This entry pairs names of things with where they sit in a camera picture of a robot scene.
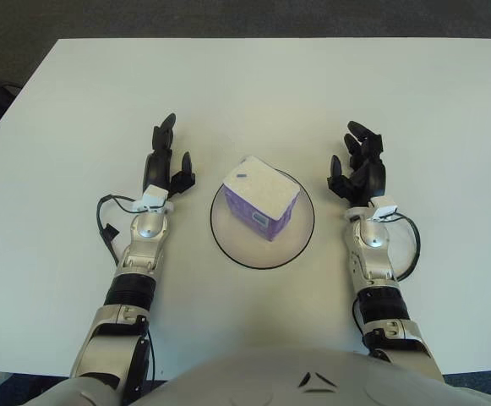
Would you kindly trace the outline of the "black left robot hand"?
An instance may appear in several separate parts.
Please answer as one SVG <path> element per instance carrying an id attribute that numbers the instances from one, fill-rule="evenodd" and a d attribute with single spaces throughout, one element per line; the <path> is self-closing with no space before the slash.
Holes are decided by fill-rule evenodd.
<path id="1" fill-rule="evenodd" d="M 181 170 L 174 175 L 170 174 L 175 123 L 176 114 L 172 112 L 160 125 L 153 128 L 152 151 L 146 158 L 143 177 L 143 191 L 154 185 L 165 189 L 169 198 L 195 185 L 195 173 L 188 151 L 183 154 Z"/>

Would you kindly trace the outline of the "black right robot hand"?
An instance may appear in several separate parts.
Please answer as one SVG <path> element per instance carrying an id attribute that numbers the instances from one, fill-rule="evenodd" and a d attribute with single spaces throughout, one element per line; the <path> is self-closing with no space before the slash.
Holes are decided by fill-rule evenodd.
<path id="1" fill-rule="evenodd" d="M 367 206 L 372 198 L 385 194 L 386 171 L 380 157 L 384 151 L 382 136 L 355 121 L 350 121 L 347 129 L 343 140 L 350 155 L 352 173 L 345 176 L 339 157 L 333 155 L 328 188 L 347 200 L 351 207 Z"/>

